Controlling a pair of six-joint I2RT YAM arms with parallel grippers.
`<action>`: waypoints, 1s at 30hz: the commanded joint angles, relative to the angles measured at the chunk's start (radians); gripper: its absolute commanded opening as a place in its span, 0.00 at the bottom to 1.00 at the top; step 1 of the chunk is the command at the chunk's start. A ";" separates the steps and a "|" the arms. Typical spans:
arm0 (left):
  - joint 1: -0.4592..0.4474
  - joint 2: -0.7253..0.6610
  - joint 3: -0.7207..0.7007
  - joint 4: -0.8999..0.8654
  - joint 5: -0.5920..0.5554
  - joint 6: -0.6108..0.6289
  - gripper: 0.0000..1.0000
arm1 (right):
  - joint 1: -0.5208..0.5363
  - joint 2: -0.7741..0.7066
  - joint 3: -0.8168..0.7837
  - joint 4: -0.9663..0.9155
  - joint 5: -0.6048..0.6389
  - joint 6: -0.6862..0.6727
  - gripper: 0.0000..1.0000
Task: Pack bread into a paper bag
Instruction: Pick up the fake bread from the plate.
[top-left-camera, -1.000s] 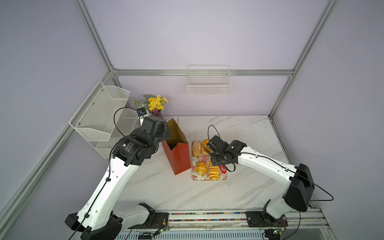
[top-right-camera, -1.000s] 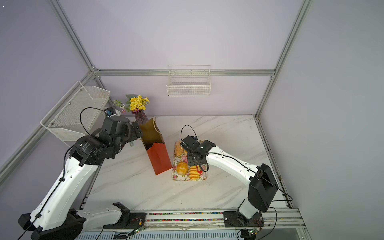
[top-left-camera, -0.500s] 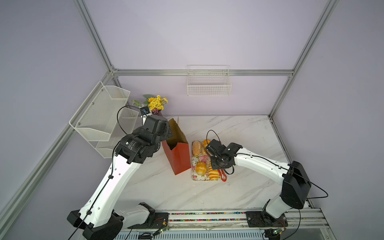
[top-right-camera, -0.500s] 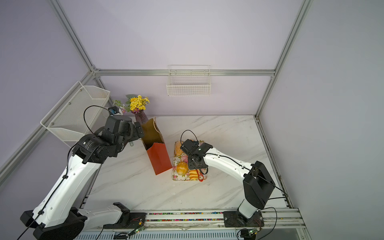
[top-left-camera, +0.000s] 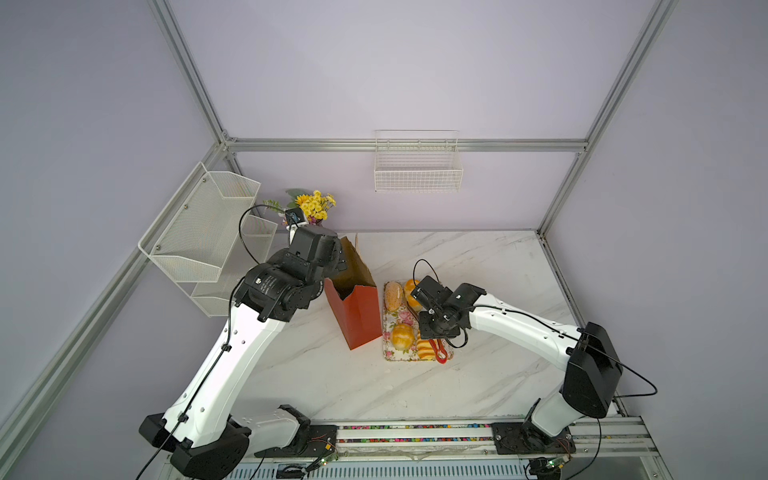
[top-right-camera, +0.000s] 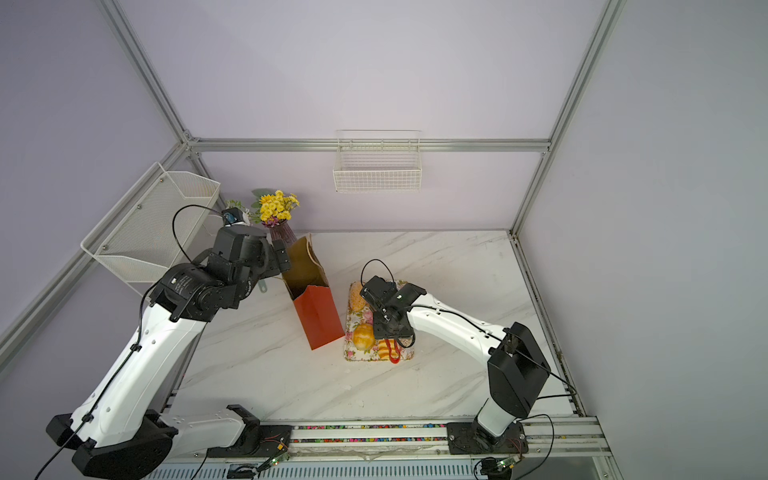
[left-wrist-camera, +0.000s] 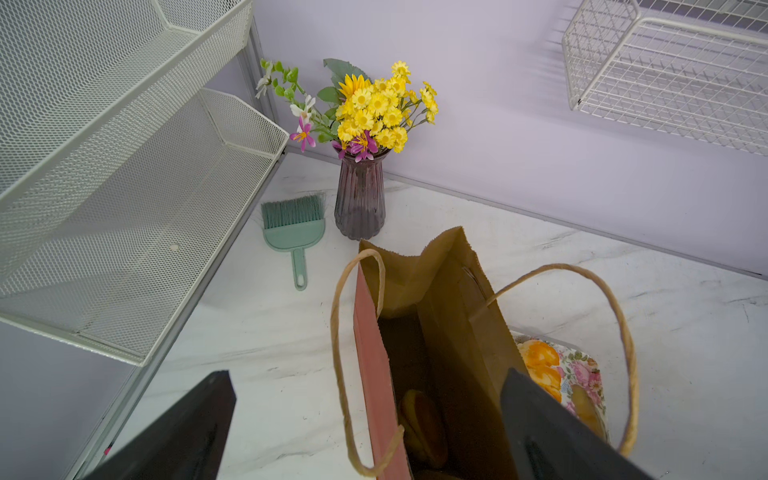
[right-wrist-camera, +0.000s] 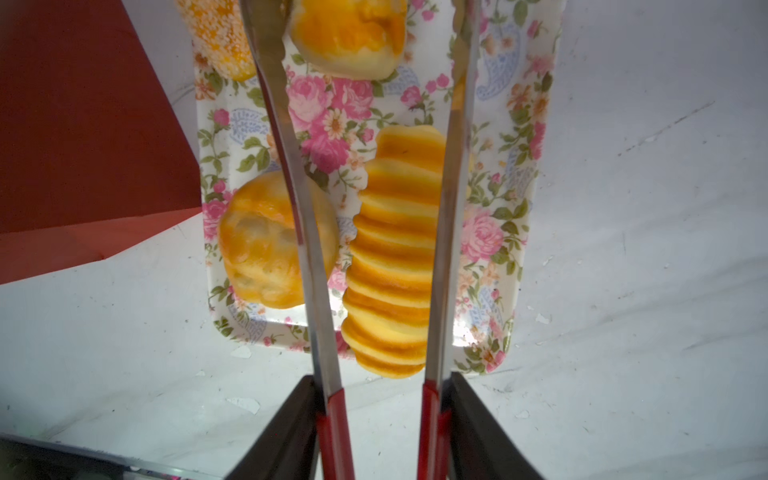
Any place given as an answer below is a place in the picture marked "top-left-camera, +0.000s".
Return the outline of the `red handled metal tongs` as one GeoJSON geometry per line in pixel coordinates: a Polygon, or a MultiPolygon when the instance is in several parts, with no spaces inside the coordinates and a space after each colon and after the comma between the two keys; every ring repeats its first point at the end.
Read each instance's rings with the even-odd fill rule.
{"type": "Polygon", "coordinates": [[[440,339],[430,339],[429,343],[433,349],[435,360],[440,364],[445,364],[448,361],[448,354],[440,339]]]}

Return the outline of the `round sesame bun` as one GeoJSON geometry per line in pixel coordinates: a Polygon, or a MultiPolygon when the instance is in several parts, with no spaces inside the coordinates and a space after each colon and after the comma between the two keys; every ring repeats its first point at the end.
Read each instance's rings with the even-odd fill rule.
{"type": "Polygon", "coordinates": [[[403,286],[396,281],[388,282],[384,288],[384,301],[385,308],[388,312],[396,312],[399,310],[404,301],[403,286]]]}

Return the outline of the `red brown paper bag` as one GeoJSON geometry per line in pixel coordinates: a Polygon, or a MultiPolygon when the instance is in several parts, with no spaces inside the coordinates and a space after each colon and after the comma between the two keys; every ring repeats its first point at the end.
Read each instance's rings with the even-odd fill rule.
{"type": "Polygon", "coordinates": [[[341,239],[347,268],[324,280],[326,299],[350,350],[382,336],[377,285],[355,241],[341,239]]]}

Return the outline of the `floral rectangular tray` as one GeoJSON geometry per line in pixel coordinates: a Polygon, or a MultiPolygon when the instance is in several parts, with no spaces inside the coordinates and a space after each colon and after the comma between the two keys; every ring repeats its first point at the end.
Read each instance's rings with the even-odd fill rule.
{"type": "Polygon", "coordinates": [[[446,364],[454,357],[445,340],[424,339],[418,322],[423,307],[411,295],[414,280],[389,281],[382,294],[381,328],[383,355],[392,362],[437,362],[446,364]]]}

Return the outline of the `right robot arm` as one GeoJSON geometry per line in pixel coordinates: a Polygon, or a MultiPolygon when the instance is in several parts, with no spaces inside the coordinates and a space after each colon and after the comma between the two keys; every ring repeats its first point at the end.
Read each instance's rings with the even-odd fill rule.
{"type": "Polygon", "coordinates": [[[417,319],[426,340],[450,343],[475,329],[523,347],[562,372],[559,386],[536,400],[523,421],[492,425],[500,454],[544,453],[557,447],[572,452],[570,425],[608,415],[624,367],[602,326],[579,328],[547,320],[478,286],[463,283],[451,290],[430,276],[407,297],[421,306],[417,319]]]}

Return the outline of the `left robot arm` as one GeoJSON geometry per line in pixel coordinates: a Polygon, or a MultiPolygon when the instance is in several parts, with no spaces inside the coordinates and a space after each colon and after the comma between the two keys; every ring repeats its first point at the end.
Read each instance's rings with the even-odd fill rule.
{"type": "Polygon", "coordinates": [[[231,411],[269,344],[320,295],[325,279],[345,268],[335,232],[292,228],[288,247],[238,281],[216,344],[176,402],[143,420],[140,435],[190,479],[224,479],[249,453],[304,445],[299,432],[310,421],[289,405],[252,421],[231,411]]]}

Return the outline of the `orange ridged bread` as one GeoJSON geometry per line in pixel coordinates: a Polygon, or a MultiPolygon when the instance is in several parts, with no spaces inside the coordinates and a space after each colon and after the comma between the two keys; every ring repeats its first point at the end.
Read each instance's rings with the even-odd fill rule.
{"type": "Polygon", "coordinates": [[[419,312],[422,309],[421,304],[413,296],[413,291],[415,290],[415,287],[417,286],[417,284],[418,284],[417,281],[415,281],[413,279],[409,279],[409,280],[407,280],[405,282],[405,284],[403,286],[407,305],[414,312],[419,312]]]}

